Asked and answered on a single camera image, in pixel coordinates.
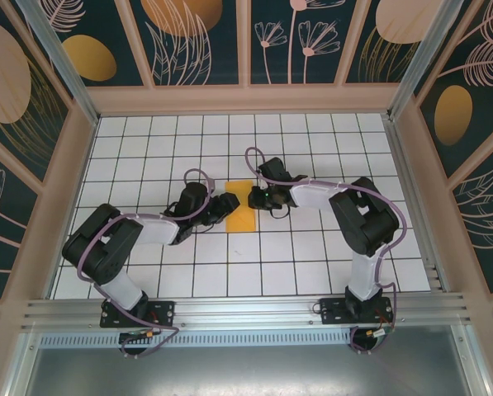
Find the black grid line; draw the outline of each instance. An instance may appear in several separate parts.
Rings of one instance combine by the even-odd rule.
[[[384,258],[384,261],[387,261],[387,260],[392,260],[390,257],[385,257]],[[423,263],[422,261],[422,257],[397,257],[395,258],[394,260],[397,260],[397,261],[401,261],[401,260],[413,260],[413,261],[420,261],[421,263]],[[326,260],[276,260],[276,261],[263,261],[264,264],[273,264],[273,263],[276,263],[276,264],[289,264],[289,263],[293,263],[293,262],[350,262],[351,259],[348,259],[348,258],[345,258],[345,259],[326,259]],[[249,265],[249,266],[258,266],[260,263],[260,261],[255,261],[255,262],[198,262],[197,265],[198,266],[214,266],[215,264],[230,264],[231,266],[235,265],[235,264],[246,264],[246,265]],[[138,264],[130,264],[131,267],[133,266],[159,266],[160,264],[157,264],[155,262],[149,262],[149,263],[138,263]],[[164,266],[192,266],[193,263],[192,262],[178,262],[178,263],[174,263],[174,264],[163,264]],[[70,268],[70,267],[73,267],[72,264],[66,264],[66,265],[62,265],[60,268]]]
[[[257,147],[257,118],[254,116],[254,143],[255,147]],[[255,169],[258,170],[259,167],[259,160],[258,160],[258,155],[257,152],[255,152]],[[263,252],[262,249],[263,247],[261,246],[261,217],[256,213],[255,215],[255,220],[257,222],[258,226],[258,232],[256,232],[258,240],[259,240],[259,271],[260,271],[260,281],[261,281],[261,295],[264,295],[263,293]]]
[[[283,134],[283,129],[282,129],[282,116],[279,115],[279,122],[281,122],[281,133]],[[287,157],[285,156],[285,142],[283,141],[282,142],[282,157],[284,158],[285,160],[285,167],[286,167],[286,163],[287,163]],[[296,256],[294,254],[294,238],[292,236],[292,217],[289,215],[288,216],[288,223],[289,223],[289,226],[290,226],[290,243],[291,243],[291,246],[292,246],[292,263],[293,263],[293,266],[294,266],[294,281],[296,282],[296,295],[299,294],[299,291],[297,289],[297,270],[296,270]]]
[[[305,123],[306,123],[307,130],[309,130],[308,117],[305,117]],[[308,133],[308,138],[309,138],[310,160],[312,161],[312,176],[315,178],[314,154],[312,153],[312,142],[310,141],[310,132]],[[327,266],[327,276],[329,277],[329,288],[330,288],[330,293],[332,294],[332,281],[330,280],[329,261],[328,261],[328,257],[327,257],[327,241],[325,240],[325,231],[323,229],[323,219],[321,217],[321,213],[319,213],[318,215],[320,217],[321,237],[323,238],[323,249],[325,252],[325,265]]]
[[[178,117],[176,119],[176,125],[174,127],[175,131],[177,128],[178,128]],[[174,153],[174,147],[175,147],[176,143],[177,143],[177,136],[175,134],[174,140],[173,140],[173,153]],[[171,161],[171,172],[169,173],[169,175],[171,178],[173,177],[173,161]],[[169,203],[170,199],[171,199],[171,183],[169,183],[168,192],[167,192],[167,202],[168,203]],[[162,247],[162,256],[160,257],[160,272],[159,272],[159,279],[158,279],[158,289],[156,290],[156,295],[159,295],[160,285],[162,283],[162,268],[164,267],[164,265],[162,263],[164,262],[164,250],[165,250],[164,247]]]
[[[229,180],[230,179],[230,146],[231,146],[230,116],[228,115],[226,119],[228,120],[228,180]],[[229,296],[230,296],[230,235],[226,233],[226,297]]]
[[[200,148],[199,148],[200,159],[198,161],[198,168],[199,169],[201,168],[201,165],[202,165],[202,144],[203,144],[203,141],[204,141],[204,139],[202,137],[202,133],[203,132],[204,132],[204,116],[202,116],[202,125],[201,125],[201,130],[200,130],[200,133],[201,133],[200,136],[201,136],[201,138],[200,138]],[[199,173],[198,174],[198,181],[200,181],[200,180],[201,180],[201,174]],[[197,240],[198,240],[197,233],[195,233],[195,236],[194,237],[195,237],[195,243],[194,243],[194,248],[193,248],[193,255],[194,255],[193,256],[193,283],[192,283],[192,288],[191,288],[191,297],[194,297],[195,296],[195,275],[196,275],[195,270],[197,269]]]
[[[367,149],[365,147],[365,142],[363,140],[363,134],[362,134],[362,128],[360,127],[360,119],[358,117],[356,117],[356,122],[358,122],[358,128],[360,129],[360,139],[362,139],[362,145],[363,145],[363,150],[365,152],[365,159],[367,161],[367,167],[369,168],[369,174],[371,175],[371,179],[372,178],[372,170],[371,170],[371,163],[369,163],[369,157],[367,155]],[[396,274],[396,268],[395,268],[395,261],[393,260],[393,255],[391,253],[389,253],[390,257],[391,257],[391,265],[393,266],[393,273],[395,274],[395,279],[396,279],[396,284],[398,286],[398,291],[400,292],[401,291],[401,284],[399,283],[398,281],[398,276]],[[380,264],[381,266],[384,265],[384,260],[386,260],[386,258],[384,258],[382,260],[382,263]]]

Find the white tile floor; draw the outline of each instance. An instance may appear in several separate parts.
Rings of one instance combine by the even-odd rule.
[[[244,150],[256,145],[287,170],[327,181],[371,177],[408,218],[406,240],[382,268],[382,283],[401,292],[429,290],[382,119],[378,114],[181,115],[101,120],[75,211],[75,230],[103,202],[121,211],[159,213],[200,167],[217,179],[251,179]],[[352,253],[333,214],[293,210],[289,218],[257,213],[258,232],[225,233],[224,224],[180,246],[139,245],[129,275],[151,297],[317,295],[343,293]],[[56,299],[98,298],[63,262]]]

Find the yellow sponge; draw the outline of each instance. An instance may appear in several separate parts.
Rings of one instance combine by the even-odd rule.
[[[234,193],[239,199],[240,206],[226,217],[227,233],[254,233],[255,213],[248,207],[248,194],[252,191],[254,182],[251,180],[227,181],[226,192]]]

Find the dark green wall panel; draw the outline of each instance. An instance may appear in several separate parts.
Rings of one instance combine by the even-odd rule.
[[[493,16],[489,6],[493,1],[476,14],[467,38],[456,46],[420,106],[448,176],[493,132],[493,24],[485,23]],[[459,130],[462,124],[466,129]]]
[[[175,20],[174,15],[177,15],[178,10],[183,12],[183,4],[178,0],[130,1],[156,85],[239,83],[235,0],[201,1],[203,10],[198,12],[201,15],[201,24],[198,24],[196,16],[193,16],[194,23],[197,24],[197,34],[191,35],[188,40],[183,31],[192,30],[188,27],[189,22],[171,26],[169,30],[176,29],[179,34],[170,35],[149,17],[142,1],[155,5],[156,12],[170,21]],[[194,4],[193,0],[187,1],[188,6],[192,3]],[[215,13],[218,14],[220,9],[220,18],[218,21],[213,20],[216,22],[213,26],[209,20],[217,18]]]
[[[453,194],[486,284],[493,293],[493,154]]]
[[[398,83],[419,47],[420,42],[392,44],[380,37],[377,32],[380,1],[371,1],[347,83]]]
[[[310,2],[306,10],[295,12],[291,31],[294,10],[288,1],[252,1],[252,84],[288,83],[291,36],[292,83],[334,82],[355,1],[316,2],[325,5],[322,8],[314,7],[314,3]],[[262,41],[270,46],[264,49]],[[314,54],[306,57],[304,48],[311,49]]]
[[[68,86],[66,85],[66,82],[63,80],[63,78],[61,77],[60,73],[59,73],[59,70],[57,70],[57,68],[54,67],[54,65],[51,63],[50,61],[50,56],[48,55],[48,53],[45,51],[45,48],[42,46],[42,44],[40,43],[39,39],[37,39],[37,36],[35,34],[33,34],[33,32],[31,31],[31,28],[27,25],[26,23],[26,18],[24,17],[24,14],[22,14],[22,11],[21,9],[18,7],[17,5],[17,2],[15,0],[12,0],[12,5],[15,7],[15,11],[17,12],[18,16],[22,19],[22,22],[25,24],[25,26],[27,27],[27,29],[30,31],[30,33],[32,34],[33,36],[33,40],[35,40],[35,42],[37,43],[37,46],[39,47],[40,51],[42,52],[42,54],[45,56],[46,60],[48,60],[51,64],[51,67],[52,69],[55,71],[55,73],[57,74],[57,77],[59,78],[59,80],[61,81],[61,83],[63,84],[64,86],[64,89],[66,90],[66,92],[69,94],[69,96],[73,99],[73,94],[72,92],[69,90]]]
[[[0,298],[36,199],[37,194],[0,163]]]
[[[0,120],[0,143],[35,176],[43,180],[68,114],[68,108],[1,9],[0,26],[20,45],[21,51],[26,56],[31,80],[30,99],[23,115],[12,123]],[[0,47],[0,55],[2,53],[6,53],[6,48]],[[1,73],[16,72],[13,69],[15,65],[7,64],[5,60],[2,60],[0,65]],[[0,88],[9,92],[20,89],[11,82],[6,87]],[[15,92],[15,95],[23,95],[23,92]],[[16,104],[17,100],[13,99],[2,103],[1,106],[4,112],[14,112]]]
[[[457,17],[453,21],[452,27],[444,37],[443,43],[441,46],[438,48],[437,54],[433,57],[432,61],[428,65],[426,71],[424,72],[422,78],[420,79],[419,83],[417,84],[417,87],[415,88],[415,96],[419,95],[420,90],[426,83],[426,80],[428,79],[429,74],[433,71],[435,64],[437,63],[438,59],[441,57],[441,54],[443,53],[444,49],[446,48],[446,45],[448,45],[448,42],[450,41],[450,38],[452,37],[453,33],[457,29],[457,25],[461,22],[461,19],[464,17],[464,13],[467,11],[468,7],[470,7],[470,4],[472,4],[472,0],[464,0],[464,2],[461,5],[461,10],[459,11]]]
[[[72,6],[64,11],[65,15],[62,12],[51,11],[59,5],[60,9],[64,9],[64,6],[70,3]],[[15,0],[13,0],[13,5],[23,17]],[[81,39],[91,41],[96,45],[95,40],[101,42],[113,56],[116,62],[116,71],[113,76],[101,81],[97,78],[82,76],[84,85],[87,87],[143,85],[114,0],[74,0],[73,2],[51,0],[51,2],[41,3],[41,6],[49,19],[55,19],[51,24],[63,45],[68,38],[81,36]],[[83,51],[81,60],[84,63],[96,64],[97,73],[98,57],[94,48],[86,53]]]

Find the enclosure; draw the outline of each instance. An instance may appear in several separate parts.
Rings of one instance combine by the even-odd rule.
[[[132,249],[180,333],[124,360],[64,243],[103,203],[163,213],[191,168],[266,186],[252,146],[404,214],[391,340],[356,354],[315,311],[351,276],[333,213],[255,210]],[[281,391],[493,395],[493,0],[0,0],[0,394]]]

